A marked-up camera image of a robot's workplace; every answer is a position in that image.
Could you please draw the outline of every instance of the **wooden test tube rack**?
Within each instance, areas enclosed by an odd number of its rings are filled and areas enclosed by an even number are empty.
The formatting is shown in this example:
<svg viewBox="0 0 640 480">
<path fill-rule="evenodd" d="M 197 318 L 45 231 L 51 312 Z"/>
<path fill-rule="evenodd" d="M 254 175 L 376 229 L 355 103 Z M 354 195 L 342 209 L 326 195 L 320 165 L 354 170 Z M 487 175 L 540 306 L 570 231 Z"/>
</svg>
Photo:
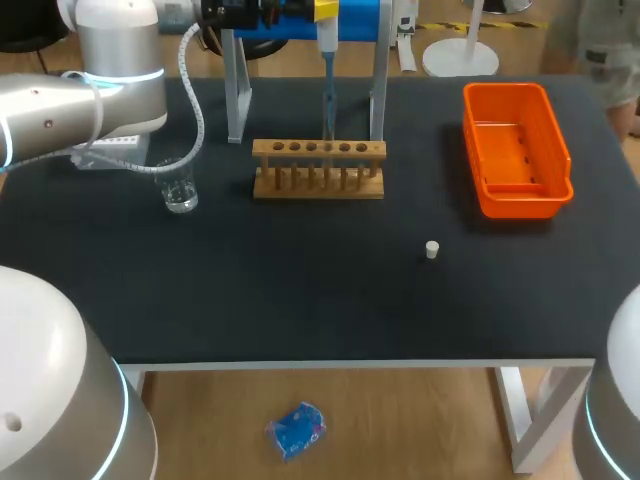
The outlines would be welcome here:
<svg viewBox="0 0 640 480">
<path fill-rule="evenodd" d="M 384 198 L 381 163 L 387 158 L 385 142 L 258 139 L 253 141 L 253 156 L 260 159 L 255 198 Z M 288 158 L 295 163 L 269 166 L 271 158 Z M 349 168 L 340 163 L 358 166 Z"/>
</svg>

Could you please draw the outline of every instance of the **black tabletop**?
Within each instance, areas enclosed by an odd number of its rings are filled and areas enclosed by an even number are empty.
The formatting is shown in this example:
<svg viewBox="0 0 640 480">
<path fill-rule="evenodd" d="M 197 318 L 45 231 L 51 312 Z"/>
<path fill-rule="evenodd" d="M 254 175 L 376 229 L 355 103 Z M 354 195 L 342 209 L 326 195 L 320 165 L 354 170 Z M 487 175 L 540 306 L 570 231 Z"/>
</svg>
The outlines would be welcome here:
<svg viewBox="0 0 640 480">
<path fill-rule="evenodd" d="M 123 363 L 593 357 L 640 283 L 640 195 L 586 82 L 536 80 L 573 158 L 575 198 L 552 221 L 482 217 L 464 79 L 390 80 L 386 198 L 352 202 L 252 199 L 252 139 L 317 139 L 321 80 L 254 80 L 240 146 L 222 81 L 203 80 L 195 211 L 169 214 L 147 176 L 30 166 L 2 196 L 0 264 L 64 292 Z M 368 92 L 340 81 L 338 138 L 366 139 Z M 168 98 L 150 161 L 195 137 L 178 81 Z"/>
</svg>

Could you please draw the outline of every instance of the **blue package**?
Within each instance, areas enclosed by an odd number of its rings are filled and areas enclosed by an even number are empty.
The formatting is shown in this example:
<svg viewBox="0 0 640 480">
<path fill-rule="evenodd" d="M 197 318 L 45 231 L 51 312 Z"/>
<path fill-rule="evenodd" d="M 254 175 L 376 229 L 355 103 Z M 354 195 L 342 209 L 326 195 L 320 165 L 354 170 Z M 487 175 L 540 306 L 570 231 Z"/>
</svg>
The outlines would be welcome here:
<svg viewBox="0 0 640 480">
<path fill-rule="evenodd" d="M 302 402 L 293 412 L 267 427 L 282 458 L 287 461 L 302 453 L 324 435 L 327 426 L 320 410 Z"/>
</svg>

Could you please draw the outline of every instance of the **light wood floor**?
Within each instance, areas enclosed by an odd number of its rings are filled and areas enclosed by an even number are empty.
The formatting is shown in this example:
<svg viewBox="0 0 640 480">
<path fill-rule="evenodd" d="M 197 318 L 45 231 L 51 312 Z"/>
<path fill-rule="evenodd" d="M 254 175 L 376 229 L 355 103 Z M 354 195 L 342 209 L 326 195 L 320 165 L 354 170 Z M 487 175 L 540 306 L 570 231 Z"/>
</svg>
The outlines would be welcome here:
<svg viewBox="0 0 640 480">
<path fill-rule="evenodd" d="M 525 13 L 485 21 L 547 22 L 556 0 L 534 0 Z M 422 0 L 420 23 L 465 22 L 458 0 Z M 483 29 L 480 40 L 501 60 L 505 75 L 538 73 L 544 29 Z M 420 30 L 413 41 L 417 63 L 424 48 L 454 31 Z M 176 75 L 179 39 L 163 40 L 166 69 Z M 76 39 L 43 52 L 52 70 L 82 68 Z M 341 44 L 336 72 L 369 75 L 373 48 Z M 221 60 L 190 46 L 193 76 L 221 76 Z M 290 42 L 281 52 L 251 62 L 252 76 L 317 76 L 316 46 Z M 35 55 L 0 55 L 0 73 L 39 72 Z M 391 75 L 400 75 L 391 55 Z M 412 75 L 424 75 L 421 71 Z M 625 151 L 640 175 L 640 142 Z M 531 396 L 544 370 L 525 371 Z M 511 473 L 495 378 L 484 369 L 352 370 L 163 373 L 152 377 L 145 400 L 156 422 L 159 480 L 225 479 L 456 479 L 506 480 Z M 300 401 L 317 405 L 328 432 L 313 449 L 284 465 L 264 428 Z M 573 480 L 570 444 L 564 441 L 535 480 Z"/>
</svg>

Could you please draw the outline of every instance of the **orange tray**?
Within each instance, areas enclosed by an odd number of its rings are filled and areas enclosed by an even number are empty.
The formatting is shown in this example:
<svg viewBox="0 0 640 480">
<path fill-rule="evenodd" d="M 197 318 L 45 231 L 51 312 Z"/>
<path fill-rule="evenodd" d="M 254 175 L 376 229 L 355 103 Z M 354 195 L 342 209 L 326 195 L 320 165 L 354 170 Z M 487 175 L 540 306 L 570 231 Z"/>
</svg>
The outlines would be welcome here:
<svg viewBox="0 0 640 480">
<path fill-rule="evenodd" d="M 571 158 L 544 88 L 470 83 L 464 138 L 482 212 L 551 218 L 573 198 Z"/>
</svg>

